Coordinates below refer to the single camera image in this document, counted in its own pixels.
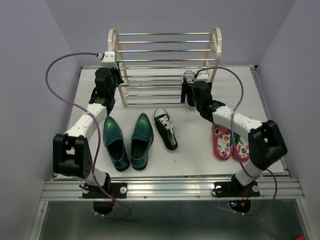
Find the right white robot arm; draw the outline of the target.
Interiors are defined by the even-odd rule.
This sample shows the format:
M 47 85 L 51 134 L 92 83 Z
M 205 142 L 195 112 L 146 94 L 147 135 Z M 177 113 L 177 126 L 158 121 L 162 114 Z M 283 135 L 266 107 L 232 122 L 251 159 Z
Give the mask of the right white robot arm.
M 230 182 L 231 192 L 242 195 L 248 185 L 258 179 L 273 163 L 288 153 L 287 146 L 277 123 L 273 120 L 261 122 L 236 113 L 224 103 L 213 100 L 212 85 L 205 81 L 182 83 L 181 101 L 186 95 L 193 97 L 200 116 L 215 125 L 233 130 L 248 141 L 249 161 Z

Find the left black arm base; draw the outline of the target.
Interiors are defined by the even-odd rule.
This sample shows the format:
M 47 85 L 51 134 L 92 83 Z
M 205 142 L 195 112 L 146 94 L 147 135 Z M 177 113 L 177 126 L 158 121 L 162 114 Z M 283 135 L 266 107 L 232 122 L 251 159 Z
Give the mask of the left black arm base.
M 101 217 L 110 217 L 110 213 L 115 208 L 116 202 L 105 195 L 97 186 L 88 185 L 87 183 L 80 184 L 82 189 L 82 198 L 93 200 L 93 210 Z M 126 182 L 111 182 L 109 188 L 105 189 L 107 193 L 115 199 L 125 199 L 127 197 Z

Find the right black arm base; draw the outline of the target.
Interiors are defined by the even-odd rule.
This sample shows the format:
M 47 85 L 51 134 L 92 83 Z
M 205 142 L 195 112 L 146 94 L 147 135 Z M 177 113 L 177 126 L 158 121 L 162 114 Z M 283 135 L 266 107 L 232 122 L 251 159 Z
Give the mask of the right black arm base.
M 230 198 L 231 209 L 241 214 L 247 214 L 251 209 L 251 198 L 261 195 L 256 181 L 247 186 L 231 181 L 215 182 L 211 194 L 216 198 Z

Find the black sneaker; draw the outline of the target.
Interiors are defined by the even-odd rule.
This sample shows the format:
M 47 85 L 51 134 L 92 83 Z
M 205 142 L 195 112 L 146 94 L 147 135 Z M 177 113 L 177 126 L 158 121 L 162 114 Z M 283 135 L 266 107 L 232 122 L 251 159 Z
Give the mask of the black sneaker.
M 170 152 L 174 152 L 178 148 L 178 142 L 168 112 L 164 108 L 158 107 L 154 111 L 153 121 L 165 148 Z
M 195 74 L 191 70 L 187 70 L 183 74 L 183 83 L 185 85 L 186 104 L 189 108 L 195 108 L 192 84 L 196 81 Z

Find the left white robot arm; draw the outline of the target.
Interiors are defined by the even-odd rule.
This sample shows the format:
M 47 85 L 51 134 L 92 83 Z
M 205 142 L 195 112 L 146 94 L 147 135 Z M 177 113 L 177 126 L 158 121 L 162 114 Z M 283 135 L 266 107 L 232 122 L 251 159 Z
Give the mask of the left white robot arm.
M 94 132 L 101 133 L 97 126 L 114 108 L 116 88 L 123 83 L 119 64 L 104 63 L 96 70 L 94 83 L 84 114 L 66 133 L 53 138 L 53 171 L 83 180 L 94 186 L 100 197 L 106 197 L 111 193 L 110 176 L 94 166 L 89 141 Z

